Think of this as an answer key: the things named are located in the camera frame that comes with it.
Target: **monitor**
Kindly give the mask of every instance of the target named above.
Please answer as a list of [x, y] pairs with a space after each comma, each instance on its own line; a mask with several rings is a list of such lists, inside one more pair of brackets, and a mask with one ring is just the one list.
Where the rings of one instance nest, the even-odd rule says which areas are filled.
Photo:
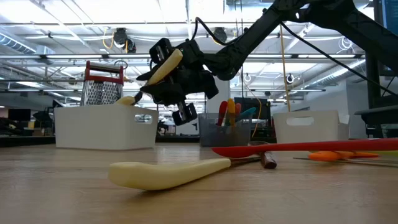
[[[267, 99], [259, 99], [262, 104], [261, 108], [261, 114], [260, 114], [260, 119], [266, 119], [266, 120], [271, 120], [271, 107], [270, 103], [268, 102]], [[252, 107], [257, 108], [256, 113], [253, 115], [254, 119], [257, 119], [259, 116], [260, 112], [260, 104], [259, 101], [256, 98], [241, 98], [241, 97], [235, 97], [234, 98], [235, 103], [240, 103], [242, 105], [242, 110], [245, 111], [248, 110]]]
[[30, 121], [30, 109], [8, 109], [8, 119], [13, 121]]

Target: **bin handle cutout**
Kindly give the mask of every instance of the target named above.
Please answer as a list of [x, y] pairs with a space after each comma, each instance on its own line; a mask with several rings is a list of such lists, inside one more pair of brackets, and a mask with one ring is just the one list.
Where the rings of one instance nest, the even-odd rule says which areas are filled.
[[311, 126], [314, 124], [314, 118], [310, 116], [287, 118], [286, 124], [289, 126]]
[[134, 115], [134, 121], [137, 124], [152, 124], [153, 119], [150, 114], [136, 114]]

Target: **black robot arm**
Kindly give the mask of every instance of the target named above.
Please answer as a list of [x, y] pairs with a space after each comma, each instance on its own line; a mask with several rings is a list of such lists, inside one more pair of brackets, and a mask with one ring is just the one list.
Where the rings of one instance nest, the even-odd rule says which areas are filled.
[[[180, 49], [183, 59], [162, 82], [141, 91], [151, 94], [155, 103], [178, 104], [179, 111], [173, 113], [175, 123], [187, 123], [197, 116], [193, 105], [185, 106], [185, 95], [205, 92], [209, 99], [216, 95], [213, 76], [220, 80], [235, 77], [248, 55], [284, 21], [311, 22], [336, 30], [398, 73], [398, 37], [359, 12], [352, 0], [276, 0], [243, 35], [215, 54], [204, 54], [194, 39], [176, 47], [168, 39], [160, 40], [150, 50], [157, 65], [166, 61], [173, 49]], [[148, 79], [157, 67], [142, 77]]]

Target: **gray bin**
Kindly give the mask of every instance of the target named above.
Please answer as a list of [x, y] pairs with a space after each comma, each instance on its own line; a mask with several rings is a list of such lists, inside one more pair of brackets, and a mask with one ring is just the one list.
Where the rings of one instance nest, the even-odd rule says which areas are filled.
[[199, 114], [200, 146], [247, 146], [250, 141], [251, 116], [232, 126], [217, 126], [218, 113]]

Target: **white storage bin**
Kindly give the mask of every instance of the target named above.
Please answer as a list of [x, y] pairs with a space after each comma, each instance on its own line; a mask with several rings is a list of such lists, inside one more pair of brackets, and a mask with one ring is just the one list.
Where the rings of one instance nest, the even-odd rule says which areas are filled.
[[277, 143], [348, 140], [348, 119], [337, 111], [296, 111], [274, 114]]
[[54, 115], [57, 147], [126, 150], [155, 146], [158, 111], [113, 104], [56, 108]]

